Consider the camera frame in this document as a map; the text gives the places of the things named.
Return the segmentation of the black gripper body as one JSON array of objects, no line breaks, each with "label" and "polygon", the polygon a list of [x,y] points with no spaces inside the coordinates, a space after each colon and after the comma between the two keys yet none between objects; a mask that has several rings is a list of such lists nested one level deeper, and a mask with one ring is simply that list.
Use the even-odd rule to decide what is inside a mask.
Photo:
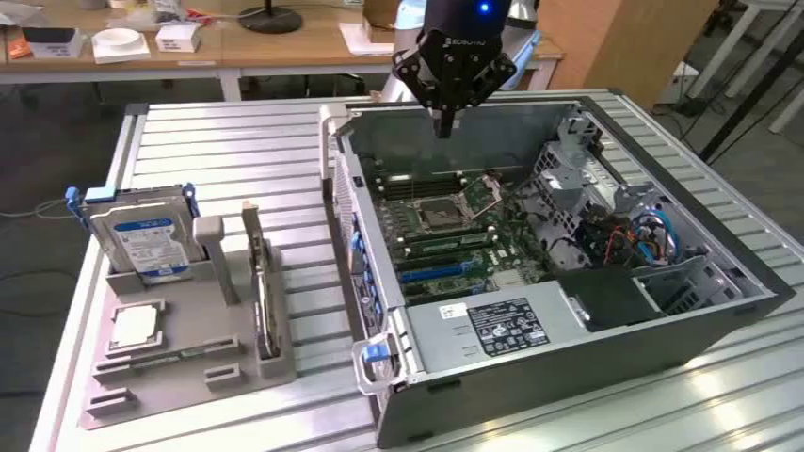
[{"label": "black gripper body", "polygon": [[446,65],[466,55],[494,57],[502,52],[502,31],[508,19],[505,1],[433,0],[425,3],[418,53],[438,83],[446,104]]}]

